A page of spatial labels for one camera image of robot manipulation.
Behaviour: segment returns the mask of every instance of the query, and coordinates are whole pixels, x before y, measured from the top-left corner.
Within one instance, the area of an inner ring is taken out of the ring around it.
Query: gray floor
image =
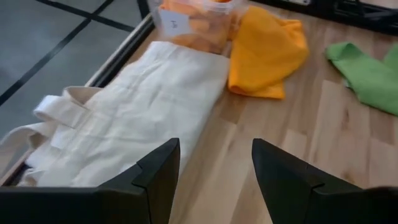
[[[104,2],[57,1],[87,12]],[[141,21],[136,0],[114,0],[100,16],[129,26]],[[0,1],[0,95],[84,20],[35,0]],[[84,85],[128,34],[91,21],[0,106],[0,138],[17,126],[37,122],[32,110],[45,95],[59,95],[66,86]]]

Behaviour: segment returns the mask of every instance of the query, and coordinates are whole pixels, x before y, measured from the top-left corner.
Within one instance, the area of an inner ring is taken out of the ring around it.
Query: green cloth
[[[326,57],[347,79],[360,102],[398,116],[398,45],[383,62],[349,42],[329,46]]]

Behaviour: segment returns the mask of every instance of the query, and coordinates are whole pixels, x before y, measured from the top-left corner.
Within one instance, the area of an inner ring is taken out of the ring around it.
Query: label on container
[[[191,27],[189,26],[188,15],[164,9],[159,9],[159,15],[166,35],[176,36],[192,33]]]

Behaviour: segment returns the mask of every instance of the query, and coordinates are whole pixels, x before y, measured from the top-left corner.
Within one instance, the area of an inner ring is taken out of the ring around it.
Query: tote bag
[[[181,173],[223,91],[228,63],[221,55],[153,42],[104,89],[71,86],[62,96],[44,97],[34,110],[44,122],[5,136],[0,164],[27,139],[31,169],[19,185],[94,187],[180,138]]]

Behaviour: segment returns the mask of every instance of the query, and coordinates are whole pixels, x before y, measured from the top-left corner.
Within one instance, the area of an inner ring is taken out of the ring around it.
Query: light wood surface
[[[369,3],[377,6],[384,6],[396,9],[398,8],[398,1],[397,0],[361,0],[361,2]]]
[[[225,89],[179,180],[171,224],[272,223],[254,174],[253,138],[360,187],[398,185],[398,118],[359,103],[323,55],[332,43],[352,41],[382,59],[398,38],[262,7],[303,22],[310,56],[286,79],[283,101]],[[130,62],[157,37],[155,32]]]

